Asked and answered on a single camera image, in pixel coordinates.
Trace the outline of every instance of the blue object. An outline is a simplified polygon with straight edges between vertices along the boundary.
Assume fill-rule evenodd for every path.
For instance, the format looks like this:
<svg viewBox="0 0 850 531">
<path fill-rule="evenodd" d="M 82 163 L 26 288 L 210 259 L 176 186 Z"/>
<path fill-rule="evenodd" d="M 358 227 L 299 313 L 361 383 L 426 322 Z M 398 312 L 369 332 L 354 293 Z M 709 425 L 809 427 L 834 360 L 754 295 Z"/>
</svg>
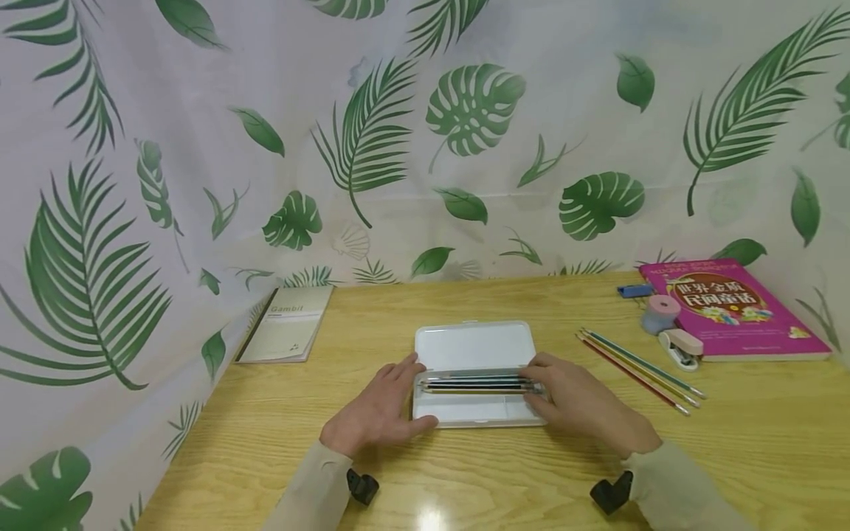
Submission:
<svg viewBox="0 0 850 531">
<path fill-rule="evenodd" d="M 646 308 L 640 319 L 640 325 L 648 334 L 658 336 L 664 330 L 676 328 L 676 315 L 661 315 Z"/>
<path fill-rule="evenodd" d="M 617 288 L 617 293 L 620 293 L 620 297 L 624 299 L 649 297 L 654 291 L 651 284 L 621 285 Z"/>
</svg>

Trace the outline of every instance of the book cover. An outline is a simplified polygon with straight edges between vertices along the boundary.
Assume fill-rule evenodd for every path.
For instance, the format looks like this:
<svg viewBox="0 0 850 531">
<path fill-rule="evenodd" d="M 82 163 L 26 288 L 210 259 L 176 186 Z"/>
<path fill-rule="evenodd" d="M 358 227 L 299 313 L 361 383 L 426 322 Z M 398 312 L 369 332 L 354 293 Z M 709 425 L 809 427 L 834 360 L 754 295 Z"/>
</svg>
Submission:
<svg viewBox="0 0 850 531">
<path fill-rule="evenodd" d="M 830 348 L 734 258 L 639 268 L 682 306 L 677 324 L 704 344 L 703 358 L 825 358 Z"/>
<path fill-rule="evenodd" d="M 236 363 L 306 360 L 332 290 L 332 285 L 278 289 Z"/>
</svg>

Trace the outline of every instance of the leaf-patterned curtain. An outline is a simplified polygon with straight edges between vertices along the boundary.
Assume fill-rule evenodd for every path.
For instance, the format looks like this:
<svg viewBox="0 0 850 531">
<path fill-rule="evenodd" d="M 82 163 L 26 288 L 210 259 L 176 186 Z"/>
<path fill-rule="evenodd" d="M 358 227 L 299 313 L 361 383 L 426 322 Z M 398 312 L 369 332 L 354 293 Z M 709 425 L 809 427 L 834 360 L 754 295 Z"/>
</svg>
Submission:
<svg viewBox="0 0 850 531">
<path fill-rule="evenodd" d="M 847 363 L 850 5 L 786 4 L 0 0 L 0 528 L 131 528 L 275 285 L 736 257 Z"/>
</svg>

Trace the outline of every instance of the sleeve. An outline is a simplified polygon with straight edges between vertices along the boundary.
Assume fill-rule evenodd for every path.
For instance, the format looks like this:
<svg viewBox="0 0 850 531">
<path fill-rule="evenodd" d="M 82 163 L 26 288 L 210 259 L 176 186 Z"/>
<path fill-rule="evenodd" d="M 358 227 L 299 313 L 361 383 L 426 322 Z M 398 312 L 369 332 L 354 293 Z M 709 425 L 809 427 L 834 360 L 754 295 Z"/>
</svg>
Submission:
<svg viewBox="0 0 850 531">
<path fill-rule="evenodd" d="M 349 503 L 351 459 L 316 441 L 262 531 L 333 531 Z"/>
<path fill-rule="evenodd" d="M 717 491 L 711 478 L 675 444 L 623 461 L 632 494 L 654 531 L 754 531 Z"/>
</svg>

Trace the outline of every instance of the pink book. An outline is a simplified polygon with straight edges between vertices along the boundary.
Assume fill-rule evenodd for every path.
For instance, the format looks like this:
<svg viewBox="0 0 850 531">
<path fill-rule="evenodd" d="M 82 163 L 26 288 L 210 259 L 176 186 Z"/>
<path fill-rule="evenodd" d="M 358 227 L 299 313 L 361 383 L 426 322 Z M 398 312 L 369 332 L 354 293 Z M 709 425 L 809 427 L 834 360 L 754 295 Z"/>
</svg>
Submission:
<svg viewBox="0 0 850 531">
<path fill-rule="evenodd" d="M 682 305 L 677 324 L 703 342 L 705 361 L 824 359 L 831 350 L 734 258 L 639 268 Z"/>
</svg>

